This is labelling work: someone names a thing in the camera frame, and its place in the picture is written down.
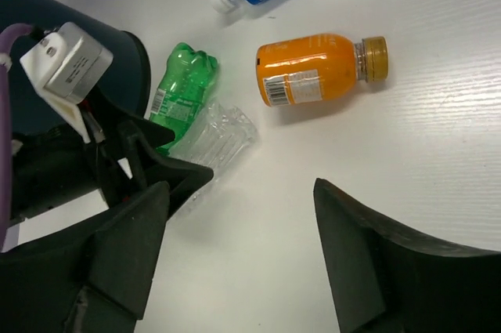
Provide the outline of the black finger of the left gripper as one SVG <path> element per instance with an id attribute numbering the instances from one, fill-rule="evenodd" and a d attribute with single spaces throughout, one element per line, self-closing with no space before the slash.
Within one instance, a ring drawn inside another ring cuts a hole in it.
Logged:
<path id="1" fill-rule="evenodd" d="M 174 215 L 214 178 L 212 168 L 158 153 L 133 121 L 120 123 L 117 130 L 132 172 L 133 188 L 144 191 L 156 183 L 166 182 L 169 187 L 169 215 Z"/>

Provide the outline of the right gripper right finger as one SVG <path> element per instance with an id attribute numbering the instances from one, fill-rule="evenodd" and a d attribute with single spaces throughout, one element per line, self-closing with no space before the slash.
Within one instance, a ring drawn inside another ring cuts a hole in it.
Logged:
<path id="1" fill-rule="evenodd" d="M 433 237 L 325 179 L 315 215 L 342 332 L 497 332 L 500 254 Z"/>

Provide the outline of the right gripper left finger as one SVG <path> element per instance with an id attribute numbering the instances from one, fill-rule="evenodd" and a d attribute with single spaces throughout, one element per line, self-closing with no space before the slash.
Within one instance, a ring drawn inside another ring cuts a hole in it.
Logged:
<path id="1" fill-rule="evenodd" d="M 1 255 L 3 332 L 132 332 L 168 219 L 156 183 L 114 208 Z"/>

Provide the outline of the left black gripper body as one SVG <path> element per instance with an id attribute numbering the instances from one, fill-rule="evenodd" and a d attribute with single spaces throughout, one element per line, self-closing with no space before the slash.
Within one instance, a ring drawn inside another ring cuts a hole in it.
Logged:
<path id="1" fill-rule="evenodd" d="M 94 190 L 110 207 L 133 195 L 118 163 L 125 156 L 119 126 L 134 121 L 137 113 L 114 104 L 99 88 L 70 108 L 87 140 L 69 124 L 14 136 L 22 147 L 13 158 L 11 217 L 33 218 Z"/>

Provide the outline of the clear bottle white cap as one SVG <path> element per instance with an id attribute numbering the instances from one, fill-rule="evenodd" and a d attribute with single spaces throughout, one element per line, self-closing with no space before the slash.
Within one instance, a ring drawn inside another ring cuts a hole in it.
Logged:
<path id="1" fill-rule="evenodd" d="M 247 157 L 258 141 L 258 130 L 236 106 L 211 100 L 198 114 L 189 131 L 169 150 L 173 158 L 211 168 L 213 179 L 178 210 L 188 215 L 211 196 L 211 191 Z"/>

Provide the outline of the small orange bottle barcode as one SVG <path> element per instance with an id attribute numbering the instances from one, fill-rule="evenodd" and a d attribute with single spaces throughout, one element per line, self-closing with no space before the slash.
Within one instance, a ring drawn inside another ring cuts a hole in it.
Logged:
<path id="1" fill-rule="evenodd" d="M 256 54 L 261 98 L 269 107 L 334 100 L 358 82 L 383 81 L 388 76 L 386 39 L 352 42 L 322 33 L 261 46 Z"/>

